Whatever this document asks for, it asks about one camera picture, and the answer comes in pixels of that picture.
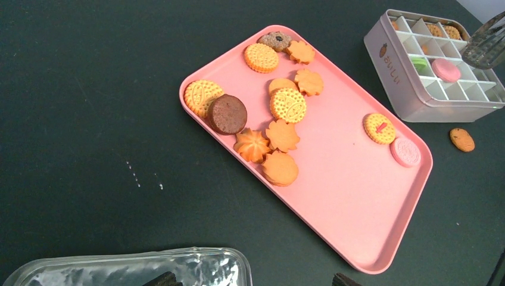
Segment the black table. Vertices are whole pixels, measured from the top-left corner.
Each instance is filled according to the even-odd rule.
[[[4,1],[0,281],[43,257],[227,246],[247,256],[255,285],[329,285],[335,272],[364,285],[485,285],[505,247],[503,110],[408,124],[434,168],[393,264],[366,275],[180,106],[187,75],[283,24],[391,109],[363,44],[388,8],[480,26],[456,1]],[[452,146],[456,126],[474,152]]]

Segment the pink macaron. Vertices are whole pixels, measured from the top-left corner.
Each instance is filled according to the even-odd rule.
[[[436,76],[445,82],[457,82],[461,77],[461,71],[445,58],[437,58],[431,63],[431,68]]]
[[[391,154],[404,167],[414,167],[421,162],[419,148],[405,137],[398,137],[391,143]]]

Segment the box with compartments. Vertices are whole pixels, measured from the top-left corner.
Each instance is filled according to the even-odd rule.
[[[458,37],[449,37],[445,26],[455,27]],[[434,36],[433,28],[440,34]],[[399,118],[473,122],[505,106],[505,88],[494,71],[473,68],[462,60],[469,38],[461,24],[448,19],[398,10],[381,16],[364,43]],[[458,81],[445,82],[435,75],[431,63],[438,58],[459,69]],[[416,69],[413,61],[426,61],[425,67]]]

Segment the clear glass cup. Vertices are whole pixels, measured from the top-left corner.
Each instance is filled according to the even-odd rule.
[[[472,35],[462,59],[481,70],[492,69],[505,60],[505,12],[490,19]]]

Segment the pink tray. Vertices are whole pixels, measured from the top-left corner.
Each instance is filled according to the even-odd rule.
[[[282,53],[273,73],[251,70],[244,61],[244,49],[261,35],[275,31],[304,40],[287,27],[266,27],[188,76],[180,86],[181,104],[349,264],[365,273],[381,273],[390,266],[428,180],[433,166],[431,152],[421,138],[318,51],[307,66]],[[273,186],[265,180],[260,165],[246,162],[233,150],[235,136],[215,133],[183,100],[191,82],[215,81],[227,94],[244,102],[248,110],[246,127],[265,130],[273,119],[267,91],[270,80],[293,79],[304,67],[318,72],[325,88],[319,96],[306,97],[307,115],[296,125],[301,141],[297,150],[289,152],[300,174],[288,187]],[[386,115],[397,136],[407,137],[419,147],[422,159],[418,166],[399,165],[389,145],[369,139],[363,117],[374,112]]]

